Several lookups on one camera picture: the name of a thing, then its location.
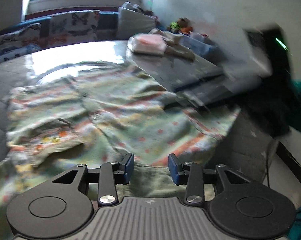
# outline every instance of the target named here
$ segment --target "blue gripper pad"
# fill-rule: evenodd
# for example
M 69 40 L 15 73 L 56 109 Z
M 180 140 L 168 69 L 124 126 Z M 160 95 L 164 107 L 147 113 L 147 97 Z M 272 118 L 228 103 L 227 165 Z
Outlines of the blue gripper pad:
M 172 181 L 174 184 L 178 185 L 179 184 L 179 175 L 177 171 L 177 164 L 175 163 L 173 157 L 171 155 L 168 156 L 168 168 L 169 172 L 172 176 Z
M 134 155 L 132 155 L 129 158 L 129 160 L 128 160 L 126 166 L 125 166 L 124 179 L 126 181 L 126 184 L 128 184 L 129 181 L 130 181 L 130 178 L 132 176 L 132 172 L 134 171 L 134 165 L 135 165 L 135 159 L 134 159 Z

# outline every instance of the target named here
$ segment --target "green patterned blanket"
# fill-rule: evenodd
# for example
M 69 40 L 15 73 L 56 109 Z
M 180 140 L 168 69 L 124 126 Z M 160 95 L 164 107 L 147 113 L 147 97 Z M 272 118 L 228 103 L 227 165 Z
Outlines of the green patterned blanket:
M 78 163 L 98 168 L 131 152 L 138 172 L 128 188 L 117 187 L 120 197 L 180 195 L 185 188 L 173 185 L 168 154 L 207 162 L 239 113 L 225 107 L 204 115 L 191 108 L 165 112 L 176 95 L 134 62 L 81 65 L 91 69 L 11 91 L 10 152 L 0 163 L 0 239 L 12 238 L 5 218 L 12 197 Z M 90 187 L 90 199 L 96 192 Z

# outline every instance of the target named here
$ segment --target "pillow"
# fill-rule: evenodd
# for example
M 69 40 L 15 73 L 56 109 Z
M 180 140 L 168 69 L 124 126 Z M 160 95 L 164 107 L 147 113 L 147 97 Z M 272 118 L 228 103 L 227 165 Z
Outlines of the pillow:
M 117 39 L 128 40 L 138 33 L 149 33 L 156 28 L 155 18 L 126 8 L 118 9 Z
M 12 50 L 7 51 L 6 53 L 0 54 L 0 63 L 10 60 L 10 59 L 13 59 L 13 58 L 27 55 L 30 53 L 34 53 L 34 52 L 37 52 L 40 50 L 42 50 L 42 48 L 35 44 L 28 44 L 22 48 L 12 49 Z
M 97 35 L 94 33 L 94 31 L 88 28 L 83 31 L 69 31 L 66 34 L 48 37 L 47 48 L 55 48 L 59 46 L 93 41 L 97 41 Z
M 135 8 L 132 6 L 132 4 L 130 2 L 124 2 L 124 4 L 122 5 L 122 8 L 126 8 L 128 10 L 135 11 Z
M 83 31 L 97 28 L 99 10 L 74 11 L 54 14 L 50 20 L 49 36 L 68 34 L 69 31 Z
M 33 23 L 18 31 L 0 35 L 0 54 L 28 44 L 39 44 L 40 23 Z
M 97 41 L 99 17 L 98 10 L 53 15 L 47 48 Z

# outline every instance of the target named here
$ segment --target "green light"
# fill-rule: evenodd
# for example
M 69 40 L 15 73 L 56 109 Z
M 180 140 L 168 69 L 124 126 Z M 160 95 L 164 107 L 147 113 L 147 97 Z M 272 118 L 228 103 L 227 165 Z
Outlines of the green light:
M 284 49 L 286 49 L 286 46 L 285 46 L 279 39 L 276 38 L 276 41 L 277 41 L 280 45 L 282 45 L 282 46 L 284 47 Z

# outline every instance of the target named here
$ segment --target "metal pivot screw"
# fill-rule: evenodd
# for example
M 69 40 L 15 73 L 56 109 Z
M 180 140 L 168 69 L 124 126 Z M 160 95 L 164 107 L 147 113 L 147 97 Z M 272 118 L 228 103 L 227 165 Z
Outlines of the metal pivot screw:
M 116 198 L 112 195 L 105 195 L 105 196 L 100 197 L 100 199 L 99 199 L 100 202 L 103 202 L 105 204 L 113 203 L 115 200 L 116 200 Z
M 189 196 L 188 198 L 186 198 L 187 202 L 189 203 L 193 203 L 193 204 L 197 204 L 200 203 L 203 198 L 197 195 L 193 195 L 193 196 Z

